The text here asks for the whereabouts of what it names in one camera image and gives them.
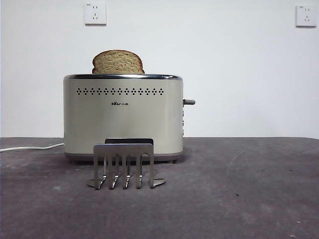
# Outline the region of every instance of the bread crust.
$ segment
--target bread crust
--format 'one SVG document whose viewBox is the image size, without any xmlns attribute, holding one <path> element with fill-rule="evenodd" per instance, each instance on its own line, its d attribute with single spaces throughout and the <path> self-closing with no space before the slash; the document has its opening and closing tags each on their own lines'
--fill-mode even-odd
<svg viewBox="0 0 319 239">
<path fill-rule="evenodd" d="M 109 51 L 103 51 L 103 52 L 99 53 L 98 55 L 96 55 L 96 56 L 93 58 L 93 61 L 92 61 L 92 64 L 93 64 L 93 66 L 94 66 L 94 68 L 92 69 L 92 74 L 97 74 L 97 73 L 96 73 L 96 72 L 97 72 L 97 69 L 95 68 L 97 58 L 98 58 L 100 55 L 105 54 L 105 53 L 109 53 L 109 52 L 111 52 L 111 51 L 129 52 L 129 53 L 133 54 L 133 55 L 137 58 L 137 60 L 138 60 L 138 62 L 139 62 L 140 70 L 143 72 L 143 74 L 145 74 L 145 71 L 143 70 L 143 63 L 142 63 L 142 60 L 140 59 L 140 57 L 139 57 L 137 54 L 135 54 L 134 52 L 126 51 L 126 50 L 109 50 Z"/>
</svg>

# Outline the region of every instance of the toaster vent hole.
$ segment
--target toaster vent hole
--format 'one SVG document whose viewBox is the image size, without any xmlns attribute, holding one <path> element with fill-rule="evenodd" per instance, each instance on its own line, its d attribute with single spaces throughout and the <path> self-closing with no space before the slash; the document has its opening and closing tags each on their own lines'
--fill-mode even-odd
<svg viewBox="0 0 319 239">
<path fill-rule="evenodd" d="M 95 93 L 97 95 L 102 95 L 104 93 L 104 95 L 108 95 L 108 93 L 110 92 L 112 95 L 143 95 L 143 93 L 147 96 L 149 95 L 154 95 L 156 96 L 157 94 L 162 96 L 164 94 L 164 90 L 163 88 L 111 88 L 111 90 L 108 90 L 108 88 L 82 88 L 83 90 L 81 90 L 81 88 L 76 88 L 76 93 L 77 95 L 81 95 L 81 93 L 83 93 L 84 95 L 88 95 L 89 93 L 91 95 L 94 95 Z"/>
</svg>

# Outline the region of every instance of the toaster base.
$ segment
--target toaster base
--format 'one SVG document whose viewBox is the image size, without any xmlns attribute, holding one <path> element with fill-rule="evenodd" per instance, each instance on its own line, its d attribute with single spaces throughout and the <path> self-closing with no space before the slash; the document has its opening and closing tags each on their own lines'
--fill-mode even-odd
<svg viewBox="0 0 319 239">
<path fill-rule="evenodd" d="M 92 161 L 93 162 L 93 154 L 81 154 L 81 153 L 64 153 L 64 155 L 72 160 L 72 161 Z M 177 160 L 181 160 L 183 157 L 183 151 L 178 153 L 167 153 L 167 154 L 155 154 L 154 155 L 155 162 L 175 162 Z M 103 162 L 103 157 L 99 157 L 99 162 Z M 148 156 L 142 157 L 143 162 L 149 162 L 150 159 Z"/>
</svg>

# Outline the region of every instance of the toaster top rim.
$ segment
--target toaster top rim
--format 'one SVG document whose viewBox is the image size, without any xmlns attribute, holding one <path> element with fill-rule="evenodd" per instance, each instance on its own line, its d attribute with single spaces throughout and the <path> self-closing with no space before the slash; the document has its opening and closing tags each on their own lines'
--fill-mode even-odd
<svg viewBox="0 0 319 239">
<path fill-rule="evenodd" d="M 67 75 L 64 77 L 64 80 L 88 80 L 88 79 L 149 79 L 149 80 L 179 80 L 182 81 L 182 77 L 175 75 L 160 75 L 160 74 L 122 74 L 122 75 L 112 75 L 112 74 L 74 74 Z"/>
</svg>

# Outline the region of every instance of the stainless steel toaster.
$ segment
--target stainless steel toaster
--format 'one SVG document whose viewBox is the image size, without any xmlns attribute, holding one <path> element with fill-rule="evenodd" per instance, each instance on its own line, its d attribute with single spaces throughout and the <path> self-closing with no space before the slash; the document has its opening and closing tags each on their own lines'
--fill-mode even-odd
<svg viewBox="0 0 319 239">
<path fill-rule="evenodd" d="M 150 138 L 156 160 L 183 152 L 183 81 L 173 75 L 64 77 L 64 151 L 81 159 L 110 138 Z"/>
</svg>

